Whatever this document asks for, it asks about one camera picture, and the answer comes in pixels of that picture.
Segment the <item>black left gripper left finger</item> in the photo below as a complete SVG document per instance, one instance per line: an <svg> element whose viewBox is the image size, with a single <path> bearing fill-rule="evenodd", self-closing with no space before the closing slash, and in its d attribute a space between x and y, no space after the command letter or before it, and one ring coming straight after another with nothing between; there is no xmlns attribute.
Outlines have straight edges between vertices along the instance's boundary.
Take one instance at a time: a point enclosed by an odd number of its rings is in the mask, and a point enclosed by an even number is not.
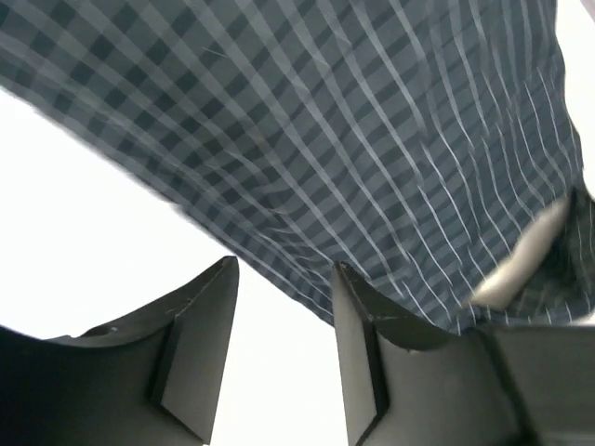
<svg viewBox="0 0 595 446"><path fill-rule="evenodd" d="M5 445L206 445L213 435L239 265L78 337L1 331Z"/></svg>

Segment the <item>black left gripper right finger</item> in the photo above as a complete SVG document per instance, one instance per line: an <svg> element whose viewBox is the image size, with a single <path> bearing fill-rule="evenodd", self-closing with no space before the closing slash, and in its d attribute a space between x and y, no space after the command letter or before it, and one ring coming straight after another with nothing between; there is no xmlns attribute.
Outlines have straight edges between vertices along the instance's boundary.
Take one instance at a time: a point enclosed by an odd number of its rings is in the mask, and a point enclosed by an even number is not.
<svg viewBox="0 0 595 446"><path fill-rule="evenodd" d="M590 445L594 330L450 334L334 266L348 441L367 446Z"/></svg>

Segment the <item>cream pillow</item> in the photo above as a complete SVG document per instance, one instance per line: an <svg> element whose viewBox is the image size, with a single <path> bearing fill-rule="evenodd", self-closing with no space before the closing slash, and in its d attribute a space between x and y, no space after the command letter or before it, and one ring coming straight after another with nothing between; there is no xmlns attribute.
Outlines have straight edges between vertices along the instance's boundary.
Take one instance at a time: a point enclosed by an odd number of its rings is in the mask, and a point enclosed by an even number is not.
<svg viewBox="0 0 595 446"><path fill-rule="evenodd" d="M469 303L504 310L536 273L568 217L571 198L563 197L540 211L523 230L511 253L481 281Z"/></svg>

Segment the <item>dark checked pillowcase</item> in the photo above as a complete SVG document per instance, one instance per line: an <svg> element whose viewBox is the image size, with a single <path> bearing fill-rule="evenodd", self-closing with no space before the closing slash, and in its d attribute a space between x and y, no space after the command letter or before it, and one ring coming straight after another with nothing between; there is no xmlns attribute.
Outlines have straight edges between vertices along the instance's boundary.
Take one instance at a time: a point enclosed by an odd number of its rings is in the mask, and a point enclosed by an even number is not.
<svg viewBox="0 0 595 446"><path fill-rule="evenodd" d="M553 1L5 1L1 84L332 321L345 262L419 318L594 309ZM554 201L504 310L469 297Z"/></svg>

